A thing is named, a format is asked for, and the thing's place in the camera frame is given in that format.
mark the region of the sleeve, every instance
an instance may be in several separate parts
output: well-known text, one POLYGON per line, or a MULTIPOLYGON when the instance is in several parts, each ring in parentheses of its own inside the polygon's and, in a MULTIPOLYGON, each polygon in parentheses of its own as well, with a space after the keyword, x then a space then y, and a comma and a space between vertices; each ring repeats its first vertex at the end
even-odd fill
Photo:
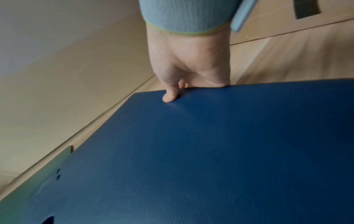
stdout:
POLYGON ((239 31, 257 0, 139 0, 145 21, 162 30, 182 34, 213 31, 233 18, 239 31))

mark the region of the black mark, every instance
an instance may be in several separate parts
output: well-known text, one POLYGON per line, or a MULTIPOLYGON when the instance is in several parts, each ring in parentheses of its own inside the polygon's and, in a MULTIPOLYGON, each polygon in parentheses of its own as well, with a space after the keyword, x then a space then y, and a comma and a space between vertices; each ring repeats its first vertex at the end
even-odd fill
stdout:
POLYGON ((49 218, 44 220, 44 222, 42 222, 42 224, 54 224, 54 216, 50 216, 49 218))
POLYGON ((318 0, 294 0, 296 19, 302 19, 321 13, 318 0))

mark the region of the blue strap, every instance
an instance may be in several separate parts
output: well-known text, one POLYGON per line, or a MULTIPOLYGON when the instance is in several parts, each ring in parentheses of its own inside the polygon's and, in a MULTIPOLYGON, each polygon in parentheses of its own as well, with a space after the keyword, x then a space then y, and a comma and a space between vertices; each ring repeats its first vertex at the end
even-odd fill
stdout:
POLYGON ((243 0, 231 22, 231 29, 239 32, 258 0, 243 0))

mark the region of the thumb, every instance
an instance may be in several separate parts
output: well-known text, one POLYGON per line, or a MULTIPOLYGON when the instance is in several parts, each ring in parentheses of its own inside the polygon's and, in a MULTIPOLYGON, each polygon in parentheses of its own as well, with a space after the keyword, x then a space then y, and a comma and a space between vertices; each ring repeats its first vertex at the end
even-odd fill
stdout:
POLYGON ((161 82, 164 85, 164 87, 166 88, 166 94, 163 96, 162 100, 165 103, 175 100, 178 96, 179 91, 180 91, 180 87, 179 87, 178 83, 170 84, 170 83, 163 82, 163 81, 161 81, 161 82))

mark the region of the person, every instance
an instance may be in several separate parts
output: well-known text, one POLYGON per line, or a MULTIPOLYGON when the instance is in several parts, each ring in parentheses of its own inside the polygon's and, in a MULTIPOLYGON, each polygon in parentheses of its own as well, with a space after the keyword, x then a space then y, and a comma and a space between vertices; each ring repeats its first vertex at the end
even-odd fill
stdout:
POLYGON ((230 85, 230 24, 241 0, 139 2, 164 102, 175 100, 180 88, 230 85))

